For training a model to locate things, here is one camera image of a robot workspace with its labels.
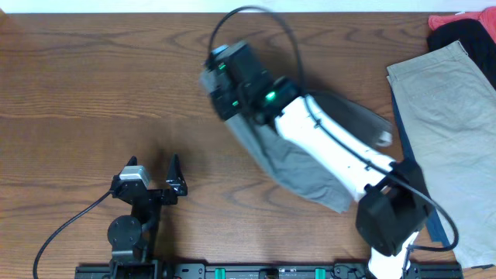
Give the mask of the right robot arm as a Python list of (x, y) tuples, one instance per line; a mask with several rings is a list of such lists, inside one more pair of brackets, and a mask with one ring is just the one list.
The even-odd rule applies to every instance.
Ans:
[(335, 95), (275, 78), (245, 42), (210, 48), (201, 82), (218, 117), (278, 184), (334, 211), (358, 204), (356, 229), (373, 278), (407, 278), (432, 212), (421, 167), (379, 151), (391, 126)]

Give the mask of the red garment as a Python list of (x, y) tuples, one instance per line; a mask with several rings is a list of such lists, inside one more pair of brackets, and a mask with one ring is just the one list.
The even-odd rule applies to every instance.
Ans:
[(428, 26), (434, 31), (441, 26), (448, 23), (457, 22), (461, 20), (475, 20), (479, 22), (487, 33), (490, 35), (492, 40), (495, 40), (495, 6), (485, 8), (481, 12), (459, 12), (455, 15), (431, 15), (428, 18)]

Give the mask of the khaki beige shorts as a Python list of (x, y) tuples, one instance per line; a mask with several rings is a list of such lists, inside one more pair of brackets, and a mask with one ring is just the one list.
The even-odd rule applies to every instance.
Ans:
[(453, 219), (462, 267), (495, 263), (495, 89), (455, 41), (387, 67), (433, 200)]

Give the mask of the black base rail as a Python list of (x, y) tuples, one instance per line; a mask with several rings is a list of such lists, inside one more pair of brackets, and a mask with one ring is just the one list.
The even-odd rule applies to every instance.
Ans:
[(75, 279), (153, 278), (153, 279), (367, 279), (372, 273), (361, 263), (333, 265), (263, 266), (204, 265), (164, 263), (86, 266), (75, 268)]

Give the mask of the navy blue garment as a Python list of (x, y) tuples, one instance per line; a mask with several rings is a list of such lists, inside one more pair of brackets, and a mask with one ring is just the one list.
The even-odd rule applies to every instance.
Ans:
[[(392, 110), (394, 113), (394, 120), (398, 128), (398, 134), (401, 141), (403, 156), (405, 159), (415, 160), (415, 155), (412, 151), (412, 146), (405, 131), (405, 127), (402, 122), (401, 114), (399, 112), (398, 105), (393, 92), (391, 93), (391, 100), (392, 100)], [(430, 239), (434, 243), (441, 243), (443, 246), (448, 246), (450, 244), (445, 229), (442, 226), (439, 214), (435, 209), (429, 215), (426, 222), (426, 227), (429, 232)]]

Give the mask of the black garment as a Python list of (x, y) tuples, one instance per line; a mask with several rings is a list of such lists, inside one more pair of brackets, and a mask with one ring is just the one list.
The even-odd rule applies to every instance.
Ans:
[(427, 45), (430, 51), (434, 51), (455, 41), (462, 44), (470, 59), (495, 87), (495, 42), (484, 27), (470, 19), (448, 23), (432, 31)]

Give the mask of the grey shorts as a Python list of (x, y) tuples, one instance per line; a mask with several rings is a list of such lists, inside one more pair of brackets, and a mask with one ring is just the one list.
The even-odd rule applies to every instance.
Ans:
[(391, 171), (394, 159), (379, 153), (325, 116), (316, 102), (312, 111), (331, 126), (341, 147), (310, 119), (301, 97), (275, 119), (275, 127), (258, 125), (238, 113), (225, 121), (232, 134), (258, 165), (278, 184), (311, 202), (341, 213), (365, 195), (366, 185), (375, 185), (384, 175), (365, 164), (370, 160), (381, 170)]

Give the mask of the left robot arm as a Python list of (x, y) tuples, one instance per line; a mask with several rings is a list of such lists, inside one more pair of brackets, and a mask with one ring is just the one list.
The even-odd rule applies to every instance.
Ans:
[(126, 166), (113, 177), (110, 194), (131, 205), (131, 213), (116, 218), (108, 227), (112, 245), (110, 278), (172, 278), (167, 265), (153, 259), (153, 250), (160, 225), (161, 209), (176, 205), (178, 198), (188, 194), (179, 156), (173, 155), (165, 189), (150, 189), (151, 178), (146, 168), (131, 157)]

